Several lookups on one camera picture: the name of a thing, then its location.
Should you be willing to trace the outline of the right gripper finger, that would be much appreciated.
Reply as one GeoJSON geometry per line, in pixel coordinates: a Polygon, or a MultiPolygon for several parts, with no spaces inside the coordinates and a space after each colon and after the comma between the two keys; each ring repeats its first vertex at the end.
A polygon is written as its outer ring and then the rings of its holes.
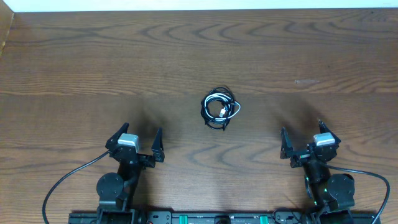
{"type": "Polygon", "coordinates": [[[318,125],[320,128],[320,134],[321,133],[331,133],[333,137],[336,139],[335,144],[339,144],[341,140],[326,126],[326,124],[322,120],[318,120],[318,125]]]}
{"type": "Polygon", "coordinates": [[[294,149],[285,127],[282,127],[280,135],[281,135],[280,158],[281,159],[291,158],[294,154],[294,149]]]}

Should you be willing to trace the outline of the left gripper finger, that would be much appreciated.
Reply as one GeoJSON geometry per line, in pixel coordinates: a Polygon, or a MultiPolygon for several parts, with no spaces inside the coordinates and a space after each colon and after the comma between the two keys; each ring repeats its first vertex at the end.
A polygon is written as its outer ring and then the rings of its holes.
{"type": "Polygon", "coordinates": [[[129,127],[129,123],[124,123],[118,131],[116,131],[105,144],[106,149],[117,149],[119,147],[118,140],[122,134],[126,134],[129,127]]]}
{"type": "Polygon", "coordinates": [[[156,162],[163,162],[165,159],[162,134],[163,134],[163,129],[159,128],[157,130],[154,142],[151,147],[156,162]]]}

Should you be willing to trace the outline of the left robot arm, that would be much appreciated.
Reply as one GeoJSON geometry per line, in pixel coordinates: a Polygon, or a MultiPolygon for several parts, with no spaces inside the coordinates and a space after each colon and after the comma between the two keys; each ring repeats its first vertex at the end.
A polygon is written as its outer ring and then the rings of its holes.
{"type": "Polygon", "coordinates": [[[141,172],[165,159],[162,128],[157,130],[152,154],[139,152],[139,137],[128,134],[124,123],[106,142],[109,156],[119,162],[117,172],[103,175],[96,185],[99,195],[96,223],[147,223],[147,215],[131,207],[141,172]]]}

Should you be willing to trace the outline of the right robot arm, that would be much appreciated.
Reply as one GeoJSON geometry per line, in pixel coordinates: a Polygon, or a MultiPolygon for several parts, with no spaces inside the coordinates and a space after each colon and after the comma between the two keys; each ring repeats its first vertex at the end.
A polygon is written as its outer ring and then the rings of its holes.
{"type": "Polygon", "coordinates": [[[354,223],[350,208],[354,206],[354,179],[349,174],[331,174],[327,162],[336,157],[341,140],[319,120],[320,133],[306,149],[296,151],[283,127],[281,159],[290,159],[292,168],[303,167],[307,193],[315,206],[301,217],[302,223],[354,223]]]}

